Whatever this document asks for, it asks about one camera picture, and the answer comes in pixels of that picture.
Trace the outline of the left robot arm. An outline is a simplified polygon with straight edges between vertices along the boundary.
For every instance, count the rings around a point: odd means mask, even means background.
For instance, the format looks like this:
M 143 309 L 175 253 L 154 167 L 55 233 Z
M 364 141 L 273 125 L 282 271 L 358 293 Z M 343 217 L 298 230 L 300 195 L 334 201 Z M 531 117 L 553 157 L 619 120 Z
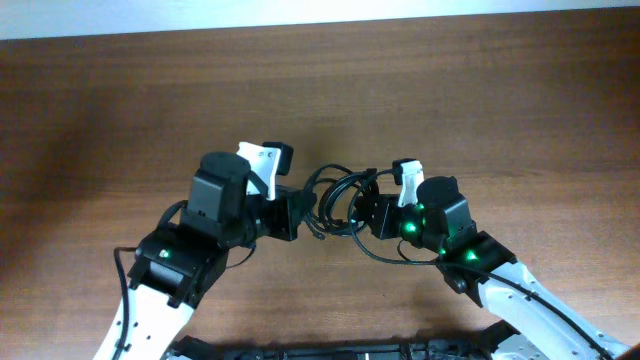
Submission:
M 130 270 L 117 270 L 122 300 L 98 359 L 160 359 L 211 286 L 234 247 L 266 236 L 293 241 L 312 193 L 277 184 L 293 149 L 242 142 L 235 153 L 204 155 L 188 199 L 170 206 L 134 247 Z

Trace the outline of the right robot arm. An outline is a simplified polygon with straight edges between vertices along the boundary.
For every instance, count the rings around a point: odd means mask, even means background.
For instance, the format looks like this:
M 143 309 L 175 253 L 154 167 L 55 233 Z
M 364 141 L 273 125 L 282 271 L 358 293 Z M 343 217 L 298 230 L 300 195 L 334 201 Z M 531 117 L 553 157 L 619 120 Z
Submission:
M 492 359 L 636 359 L 629 346 L 589 323 L 546 289 L 506 246 L 478 230 L 453 177 L 401 176 L 399 195 L 385 196 L 367 177 L 348 208 L 350 223 L 380 228 L 435 253 L 430 265 L 457 293 L 497 316 L 508 330 L 493 335 Z

